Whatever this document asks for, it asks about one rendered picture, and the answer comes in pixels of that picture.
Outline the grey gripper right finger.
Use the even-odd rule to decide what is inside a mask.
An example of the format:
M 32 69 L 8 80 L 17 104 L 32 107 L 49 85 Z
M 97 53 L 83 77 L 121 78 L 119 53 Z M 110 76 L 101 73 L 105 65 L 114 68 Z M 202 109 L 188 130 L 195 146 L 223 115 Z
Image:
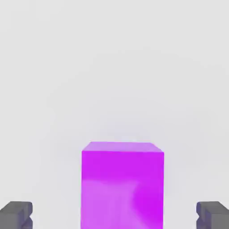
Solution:
M 198 202 L 196 212 L 196 229 L 229 229 L 229 209 L 220 202 Z

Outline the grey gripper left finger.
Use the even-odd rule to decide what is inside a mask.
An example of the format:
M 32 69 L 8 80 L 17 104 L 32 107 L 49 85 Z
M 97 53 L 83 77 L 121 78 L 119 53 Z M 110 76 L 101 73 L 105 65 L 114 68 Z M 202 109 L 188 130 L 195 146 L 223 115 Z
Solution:
M 10 201 L 0 210 L 0 229 L 33 229 L 33 204 Z

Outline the small magenta cube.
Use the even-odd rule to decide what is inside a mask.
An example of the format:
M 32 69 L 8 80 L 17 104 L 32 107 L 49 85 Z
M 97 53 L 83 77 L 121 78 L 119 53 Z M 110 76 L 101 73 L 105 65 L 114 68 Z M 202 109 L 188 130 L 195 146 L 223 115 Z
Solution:
M 91 142 L 81 153 L 81 229 L 163 229 L 164 152 Z

